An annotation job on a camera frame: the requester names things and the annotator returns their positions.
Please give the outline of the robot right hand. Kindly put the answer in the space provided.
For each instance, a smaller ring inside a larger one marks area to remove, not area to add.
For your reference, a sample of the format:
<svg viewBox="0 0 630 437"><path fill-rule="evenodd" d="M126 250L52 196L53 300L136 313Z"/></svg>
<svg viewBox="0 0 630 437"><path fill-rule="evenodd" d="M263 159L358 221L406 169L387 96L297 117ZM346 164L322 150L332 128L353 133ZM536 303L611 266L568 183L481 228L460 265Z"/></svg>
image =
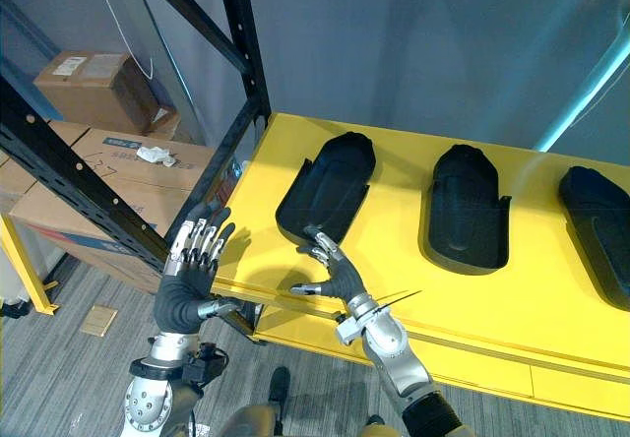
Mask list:
<svg viewBox="0 0 630 437"><path fill-rule="evenodd" d="M362 278L341 247L317 226L304 228L309 242L296 251L306 254L323 265L329 278L326 281L294 284L289 291L296 295L318 295L341 299L349 303L366 292Z"/></svg>

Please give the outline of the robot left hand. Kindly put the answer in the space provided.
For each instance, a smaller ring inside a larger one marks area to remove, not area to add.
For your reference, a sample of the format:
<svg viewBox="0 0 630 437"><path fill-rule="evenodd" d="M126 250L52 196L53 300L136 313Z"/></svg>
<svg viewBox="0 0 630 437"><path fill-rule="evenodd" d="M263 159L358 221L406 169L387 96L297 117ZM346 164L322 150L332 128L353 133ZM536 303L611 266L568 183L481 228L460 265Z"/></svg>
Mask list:
<svg viewBox="0 0 630 437"><path fill-rule="evenodd" d="M201 203L180 224L154 304L154 319L162 332L196 334L208 318L204 308L222 251L235 230L230 214L228 207Z"/></svg>

